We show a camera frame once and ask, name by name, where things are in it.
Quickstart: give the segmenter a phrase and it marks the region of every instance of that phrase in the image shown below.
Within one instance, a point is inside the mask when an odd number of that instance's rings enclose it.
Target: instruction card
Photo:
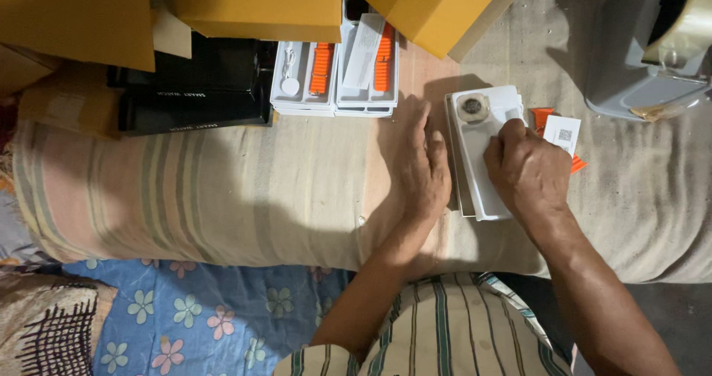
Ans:
[[[554,145],[561,146],[564,151],[573,157],[580,127],[581,120],[579,119],[548,116],[546,118],[546,128],[544,129],[544,139]]]
[[[376,13],[361,15],[356,39],[346,65],[343,86],[346,88],[368,89],[373,80],[373,68],[376,65],[378,45],[386,19]]]

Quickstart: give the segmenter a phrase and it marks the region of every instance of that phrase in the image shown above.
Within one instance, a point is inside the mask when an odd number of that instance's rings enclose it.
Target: pink flower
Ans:
[[[171,262],[171,271],[178,272],[178,278],[183,278],[185,272],[190,272],[195,270],[195,262],[191,261],[174,261]]]
[[[213,338],[220,340],[223,333],[231,335],[235,333],[235,326],[232,326],[232,319],[235,317],[235,312],[229,310],[225,312],[223,305],[218,305],[215,308],[215,315],[208,317],[208,327],[217,327],[213,332]]]
[[[151,263],[153,263],[153,267],[156,269],[158,269],[159,262],[160,261],[158,259],[142,259],[141,260],[141,263],[143,263],[144,266],[148,266]]]
[[[317,283],[324,278],[324,275],[330,275],[333,271],[332,268],[322,268],[321,266],[307,266],[307,270],[312,273],[312,278]]]
[[[183,340],[175,340],[175,343],[171,345],[171,341],[168,337],[161,336],[161,352],[151,362],[151,367],[161,367],[161,375],[168,375],[171,371],[171,364],[180,365],[183,362],[183,354],[179,354],[178,351],[183,348]]]

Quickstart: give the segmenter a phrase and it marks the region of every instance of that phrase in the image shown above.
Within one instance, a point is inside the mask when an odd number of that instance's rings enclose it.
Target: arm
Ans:
[[[490,179],[547,262],[559,307],[597,375],[679,375],[660,336],[566,203],[571,156],[520,120],[485,151]]]
[[[336,344],[359,362],[377,337],[378,329],[408,276],[430,230],[450,199],[450,170],[443,135],[426,138],[430,106],[426,104],[402,149],[405,214],[371,254],[354,280],[336,299],[316,330],[311,345]]]

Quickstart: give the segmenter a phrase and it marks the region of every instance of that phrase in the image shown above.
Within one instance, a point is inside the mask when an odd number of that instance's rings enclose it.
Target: hand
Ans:
[[[507,209],[530,232],[532,227],[570,214],[566,195],[571,155],[509,120],[484,153],[489,178]]]
[[[405,218],[435,224],[450,201],[447,147],[440,131],[426,132],[430,102],[425,102],[402,147]]]

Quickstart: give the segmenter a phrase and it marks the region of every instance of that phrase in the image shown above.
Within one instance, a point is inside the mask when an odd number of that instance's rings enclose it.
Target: blue floral fabric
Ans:
[[[67,273],[118,288],[95,375],[267,375],[309,343],[352,272],[88,260]]]

